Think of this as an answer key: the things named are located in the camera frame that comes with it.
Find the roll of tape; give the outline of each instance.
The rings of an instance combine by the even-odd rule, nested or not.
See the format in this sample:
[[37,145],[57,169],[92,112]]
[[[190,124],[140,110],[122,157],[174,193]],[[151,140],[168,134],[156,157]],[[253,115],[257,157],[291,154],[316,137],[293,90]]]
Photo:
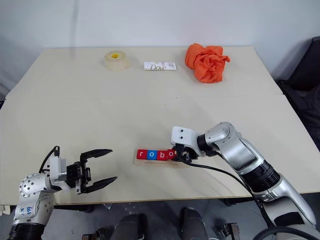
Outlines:
[[110,51],[104,58],[107,68],[112,71],[121,71],[129,66],[129,61],[123,51]]

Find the floor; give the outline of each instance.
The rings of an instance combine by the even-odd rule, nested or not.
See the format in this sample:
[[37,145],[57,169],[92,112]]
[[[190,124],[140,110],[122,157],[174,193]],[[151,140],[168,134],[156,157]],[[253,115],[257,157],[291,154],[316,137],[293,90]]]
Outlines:
[[[320,223],[320,193],[303,196],[312,207]],[[83,234],[94,233],[101,227],[112,230],[122,217],[144,213],[148,219],[152,240],[179,240],[180,212],[183,207],[197,210],[205,222],[210,238],[217,238],[218,229],[224,223],[238,223],[241,240],[251,240],[266,224],[253,201],[226,206],[220,199],[193,199],[113,203],[95,205],[91,213],[55,209],[51,215],[43,240],[81,240]],[[14,213],[0,217],[0,240],[6,240]]]

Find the table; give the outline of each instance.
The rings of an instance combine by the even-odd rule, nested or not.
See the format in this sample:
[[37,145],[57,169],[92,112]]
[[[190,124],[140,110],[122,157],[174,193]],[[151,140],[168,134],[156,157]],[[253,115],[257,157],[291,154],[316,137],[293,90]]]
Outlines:
[[[39,169],[54,145],[60,146],[67,164],[78,161],[82,152],[113,149],[106,156],[89,160],[88,166],[92,182],[118,176],[106,188],[90,194],[58,192],[55,194],[58,204],[248,196],[234,179],[218,172],[133,164],[137,148],[170,148],[172,126],[204,132],[221,121],[233,123],[299,192],[320,191],[319,151],[285,96],[272,78],[264,74],[266,70],[251,47],[226,47],[234,71],[230,64],[225,69],[224,81],[210,85],[195,81],[192,72],[184,67],[180,55],[185,48],[126,48],[126,53],[142,52],[149,56],[136,57],[137,63],[175,61],[178,68],[170,72],[143,71],[142,64],[134,65],[131,60],[132,67],[126,74],[111,72],[102,62],[97,65],[92,61],[94,56],[103,57],[110,50],[76,49],[75,58],[67,57],[69,49],[45,50],[11,91],[0,111],[2,205],[17,204],[20,181]],[[236,61],[237,55],[241,60],[244,53],[246,56],[252,53],[250,59],[256,58],[252,63]],[[247,64],[261,65],[262,77],[258,78],[258,70],[246,72]],[[96,77],[91,76],[94,70],[98,72]],[[246,87],[238,84],[241,80]],[[265,91],[255,90],[261,87]],[[197,163],[232,172],[216,156],[199,159]]]

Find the crumpled orange fabric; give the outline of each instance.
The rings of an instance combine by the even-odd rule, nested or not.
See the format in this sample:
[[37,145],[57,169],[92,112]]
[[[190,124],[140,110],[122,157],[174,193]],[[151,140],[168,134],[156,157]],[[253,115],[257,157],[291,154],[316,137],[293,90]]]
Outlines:
[[194,69],[195,77],[203,83],[212,84],[222,81],[222,73],[228,56],[223,56],[222,46],[203,47],[198,43],[189,46],[185,54],[185,64]]

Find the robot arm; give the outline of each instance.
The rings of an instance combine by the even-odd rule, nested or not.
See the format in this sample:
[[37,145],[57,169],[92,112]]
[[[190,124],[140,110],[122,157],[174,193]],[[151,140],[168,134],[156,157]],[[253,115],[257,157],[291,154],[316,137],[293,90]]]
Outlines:
[[117,177],[91,181],[88,158],[97,158],[112,152],[109,149],[96,149],[82,153],[80,161],[66,165],[66,159],[59,157],[59,147],[51,156],[47,172],[32,173],[21,181],[20,200],[15,209],[13,224],[8,240],[40,240],[54,209],[54,193],[75,188],[77,194],[91,193],[112,183]]
[[316,218],[307,202],[229,122],[221,122],[204,134],[174,126],[171,144],[183,161],[214,156],[219,151],[262,203],[275,226],[315,227]]

